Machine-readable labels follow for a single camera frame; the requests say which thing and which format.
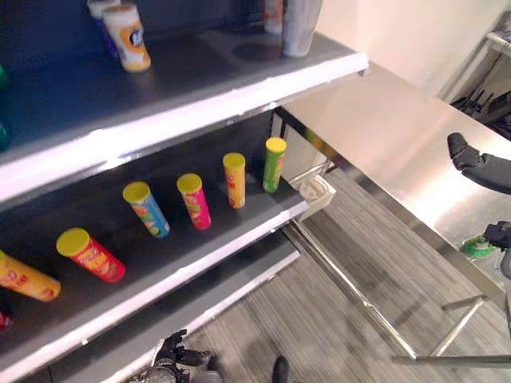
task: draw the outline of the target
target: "blue pringles can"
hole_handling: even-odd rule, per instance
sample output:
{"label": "blue pringles can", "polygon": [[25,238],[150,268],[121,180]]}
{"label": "blue pringles can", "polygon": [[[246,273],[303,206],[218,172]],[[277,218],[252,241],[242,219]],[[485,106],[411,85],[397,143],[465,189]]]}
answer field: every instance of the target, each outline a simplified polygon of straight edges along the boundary
{"label": "blue pringles can", "polygon": [[126,185],[122,196],[137,213],[149,233],[157,238],[164,238],[168,235],[170,227],[167,219],[163,216],[146,182],[137,181]]}

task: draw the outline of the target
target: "pringles can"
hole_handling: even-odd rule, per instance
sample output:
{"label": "pringles can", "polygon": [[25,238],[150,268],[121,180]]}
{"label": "pringles can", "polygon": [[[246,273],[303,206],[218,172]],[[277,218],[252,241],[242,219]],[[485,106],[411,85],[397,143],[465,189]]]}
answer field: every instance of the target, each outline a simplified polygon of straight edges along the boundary
{"label": "pringles can", "polygon": [[185,174],[177,180],[177,188],[183,196],[194,228],[204,230],[210,227],[211,216],[200,177],[194,173]]}
{"label": "pringles can", "polygon": [[61,283],[0,250],[0,286],[39,301],[53,301]]}
{"label": "pringles can", "polygon": [[229,205],[240,209],[245,206],[245,157],[239,153],[228,153],[222,162]]}
{"label": "pringles can", "polygon": [[57,251],[106,282],[116,282],[126,272],[119,259],[80,227],[66,230],[58,237]]}
{"label": "pringles can", "polygon": [[267,34],[281,34],[283,0],[264,0],[264,31]]}
{"label": "pringles can", "polygon": [[266,140],[266,160],[264,161],[263,188],[268,193],[275,193],[279,188],[280,174],[284,165],[286,141],[272,137]]}
{"label": "pringles can", "polygon": [[141,72],[151,66],[151,57],[144,45],[144,29],[134,4],[125,2],[103,10],[103,22],[125,70]]}
{"label": "pringles can", "polygon": [[137,181],[126,185],[122,196],[131,205],[149,233],[157,238],[168,235],[170,227],[146,182]]}

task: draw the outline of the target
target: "shelf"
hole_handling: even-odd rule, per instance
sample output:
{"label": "shelf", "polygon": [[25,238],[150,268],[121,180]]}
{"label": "shelf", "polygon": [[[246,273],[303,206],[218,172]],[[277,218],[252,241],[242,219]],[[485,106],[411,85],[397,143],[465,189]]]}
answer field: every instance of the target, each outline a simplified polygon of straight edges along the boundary
{"label": "shelf", "polygon": [[[105,178],[106,175],[103,173],[95,181],[100,185],[112,183],[110,178]],[[164,198],[156,198],[164,213],[175,212],[172,219],[168,217],[171,234],[165,239],[152,238],[122,202],[118,206],[115,199],[110,202],[116,205],[117,211],[96,206],[94,219],[102,225],[111,224],[112,217],[124,214],[124,210],[134,219],[110,236],[99,238],[126,264],[125,277],[117,283],[103,282],[68,259],[57,256],[52,264],[62,283],[62,292],[55,301],[41,303],[19,294],[11,296],[15,326],[2,336],[0,343],[0,381],[14,381],[86,343],[91,337],[117,325],[130,314],[204,273],[307,208],[307,203],[284,180],[279,190],[270,195],[262,189],[261,180],[247,175],[246,205],[235,210],[226,203],[224,184],[222,181],[206,190],[213,222],[206,231],[193,229],[182,204],[172,203],[177,198],[170,199],[168,203]],[[116,184],[112,188],[113,191],[121,190]],[[171,184],[169,190],[173,189],[175,187]],[[108,199],[108,195],[104,188],[97,198]],[[93,199],[89,202],[79,200],[77,205],[60,207],[55,214],[64,217],[66,211],[70,211],[75,219],[80,217],[85,221],[84,216],[78,215],[77,206],[89,211],[93,203]],[[34,206],[37,204],[27,208],[32,211]],[[45,212],[37,210],[33,214],[45,215]],[[55,224],[54,217],[44,219]],[[35,234],[35,227],[38,226],[27,227],[26,230]],[[44,243],[39,246],[41,249],[50,248]]]}
{"label": "shelf", "polygon": [[486,38],[493,42],[492,48],[511,57],[511,41],[505,40],[503,36],[504,32],[500,30],[486,34]]}
{"label": "shelf", "polygon": [[0,155],[0,203],[368,67],[364,53],[319,34],[305,58],[282,57],[279,44],[259,31],[212,30],[148,44],[153,66],[143,73],[126,73],[108,57],[14,73],[13,88],[0,93],[0,116],[12,131]]}
{"label": "shelf", "polygon": [[50,366],[54,383],[119,382],[180,329],[197,330],[299,257],[277,231]]}

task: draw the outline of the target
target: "pink pringles can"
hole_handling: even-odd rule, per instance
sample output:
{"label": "pink pringles can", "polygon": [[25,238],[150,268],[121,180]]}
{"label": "pink pringles can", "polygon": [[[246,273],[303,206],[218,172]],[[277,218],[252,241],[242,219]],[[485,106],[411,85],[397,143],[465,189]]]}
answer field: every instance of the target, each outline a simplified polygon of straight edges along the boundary
{"label": "pink pringles can", "polygon": [[197,174],[187,173],[177,180],[177,188],[195,229],[205,230],[211,226],[208,203],[202,189],[202,180]]}

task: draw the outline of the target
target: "white lid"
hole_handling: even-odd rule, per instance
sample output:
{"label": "white lid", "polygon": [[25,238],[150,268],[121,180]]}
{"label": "white lid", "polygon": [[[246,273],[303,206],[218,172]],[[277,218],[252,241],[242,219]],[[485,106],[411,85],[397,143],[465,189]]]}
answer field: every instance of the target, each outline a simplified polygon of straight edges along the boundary
{"label": "white lid", "polygon": [[123,2],[117,6],[110,6],[103,10],[103,18],[111,22],[124,22],[133,16],[138,18],[137,6],[131,2]]}
{"label": "white lid", "polygon": [[121,0],[88,0],[87,6],[89,7],[90,15],[93,18],[103,18],[103,10],[110,6],[121,4]]}

